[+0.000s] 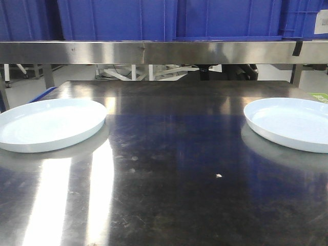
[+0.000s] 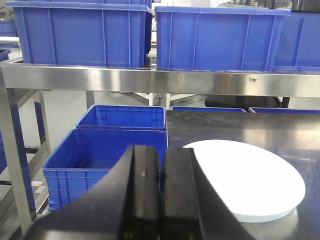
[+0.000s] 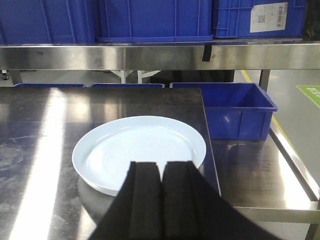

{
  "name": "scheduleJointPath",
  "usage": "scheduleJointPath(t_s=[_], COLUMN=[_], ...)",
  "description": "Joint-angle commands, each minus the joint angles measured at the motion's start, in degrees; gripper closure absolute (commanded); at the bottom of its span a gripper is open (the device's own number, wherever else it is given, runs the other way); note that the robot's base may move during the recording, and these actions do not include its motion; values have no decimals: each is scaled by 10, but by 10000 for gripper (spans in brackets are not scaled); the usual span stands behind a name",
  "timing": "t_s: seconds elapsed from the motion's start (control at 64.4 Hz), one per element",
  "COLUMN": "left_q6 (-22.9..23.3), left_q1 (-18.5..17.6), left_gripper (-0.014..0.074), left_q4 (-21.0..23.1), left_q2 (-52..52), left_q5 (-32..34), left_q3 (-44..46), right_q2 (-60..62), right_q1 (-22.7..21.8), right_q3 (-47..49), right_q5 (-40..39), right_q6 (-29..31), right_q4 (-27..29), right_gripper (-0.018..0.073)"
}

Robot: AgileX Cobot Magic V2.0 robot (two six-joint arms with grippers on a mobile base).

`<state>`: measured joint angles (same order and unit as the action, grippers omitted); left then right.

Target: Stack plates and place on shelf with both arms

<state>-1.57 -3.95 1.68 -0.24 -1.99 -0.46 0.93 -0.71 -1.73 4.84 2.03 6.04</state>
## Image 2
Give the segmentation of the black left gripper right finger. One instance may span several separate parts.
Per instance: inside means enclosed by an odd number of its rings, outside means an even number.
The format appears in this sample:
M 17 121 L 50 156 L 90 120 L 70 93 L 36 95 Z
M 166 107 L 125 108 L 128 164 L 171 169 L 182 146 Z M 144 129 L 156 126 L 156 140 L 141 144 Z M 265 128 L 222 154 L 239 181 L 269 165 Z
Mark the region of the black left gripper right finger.
M 160 239 L 253 239 L 211 186 L 193 149 L 169 147 L 160 179 Z

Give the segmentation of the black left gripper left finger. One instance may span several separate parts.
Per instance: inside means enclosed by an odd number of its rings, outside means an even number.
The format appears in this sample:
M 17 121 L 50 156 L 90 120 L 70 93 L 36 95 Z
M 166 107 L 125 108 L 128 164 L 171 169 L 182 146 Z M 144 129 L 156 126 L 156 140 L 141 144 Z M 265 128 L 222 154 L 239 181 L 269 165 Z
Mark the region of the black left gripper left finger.
M 25 240 L 155 240 L 159 193 L 156 149 L 129 145 L 81 196 L 37 219 Z

